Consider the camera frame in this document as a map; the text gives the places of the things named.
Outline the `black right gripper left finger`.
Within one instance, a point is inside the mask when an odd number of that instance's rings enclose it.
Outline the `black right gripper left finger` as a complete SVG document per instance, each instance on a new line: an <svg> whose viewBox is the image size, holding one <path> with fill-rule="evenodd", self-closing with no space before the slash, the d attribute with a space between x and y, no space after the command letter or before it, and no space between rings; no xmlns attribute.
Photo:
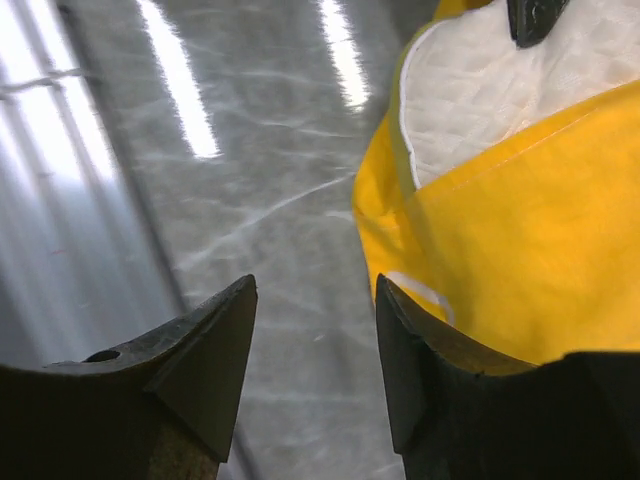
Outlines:
<svg viewBox="0 0 640 480"><path fill-rule="evenodd" d="M228 460L258 303L246 275L81 362L1 370L5 479L213 479Z"/></svg>

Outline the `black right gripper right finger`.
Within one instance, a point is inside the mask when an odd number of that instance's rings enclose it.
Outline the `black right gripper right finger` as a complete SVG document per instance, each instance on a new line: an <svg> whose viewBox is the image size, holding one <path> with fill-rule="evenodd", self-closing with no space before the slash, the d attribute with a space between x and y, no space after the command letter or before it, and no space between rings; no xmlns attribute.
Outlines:
<svg viewBox="0 0 640 480"><path fill-rule="evenodd" d="M534 366L435 318L391 280L376 324L394 451L409 479L635 479L639 357Z"/></svg>

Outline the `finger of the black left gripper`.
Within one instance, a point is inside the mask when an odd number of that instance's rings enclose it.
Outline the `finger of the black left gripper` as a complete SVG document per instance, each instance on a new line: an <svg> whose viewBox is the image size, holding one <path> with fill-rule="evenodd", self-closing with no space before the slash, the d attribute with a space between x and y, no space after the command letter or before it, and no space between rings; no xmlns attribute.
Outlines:
<svg viewBox="0 0 640 480"><path fill-rule="evenodd" d="M512 40L521 49L542 42L562 15L568 0L507 0Z"/></svg>

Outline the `yellow printed pillowcase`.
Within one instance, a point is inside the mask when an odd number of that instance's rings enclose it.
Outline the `yellow printed pillowcase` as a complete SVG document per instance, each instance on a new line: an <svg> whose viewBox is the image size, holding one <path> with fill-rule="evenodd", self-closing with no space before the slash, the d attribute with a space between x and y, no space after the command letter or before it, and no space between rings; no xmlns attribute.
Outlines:
<svg viewBox="0 0 640 480"><path fill-rule="evenodd" d="M397 123L409 46L491 1L444 1L401 54L356 176L369 277L474 340L542 364L639 347L639 78L557 112L410 189Z"/></svg>

